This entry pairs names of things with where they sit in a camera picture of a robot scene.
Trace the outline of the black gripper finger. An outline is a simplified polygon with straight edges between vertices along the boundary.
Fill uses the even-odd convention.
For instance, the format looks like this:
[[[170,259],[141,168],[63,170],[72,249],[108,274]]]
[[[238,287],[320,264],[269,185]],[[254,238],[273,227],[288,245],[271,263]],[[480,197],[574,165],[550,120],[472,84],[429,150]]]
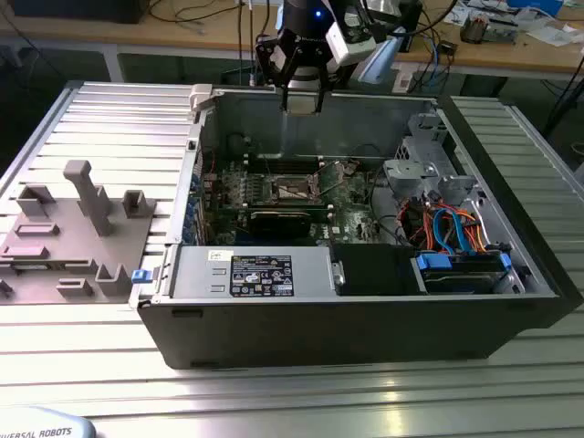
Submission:
[[[287,111],[289,83],[297,70],[295,37],[260,35],[256,38],[255,53],[265,82],[281,90],[280,108]]]
[[[318,96],[314,110],[316,114],[322,111],[324,98],[331,90],[334,89],[335,85],[339,81],[340,71],[341,68],[337,68],[332,73],[330,73],[327,67],[318,68]]]

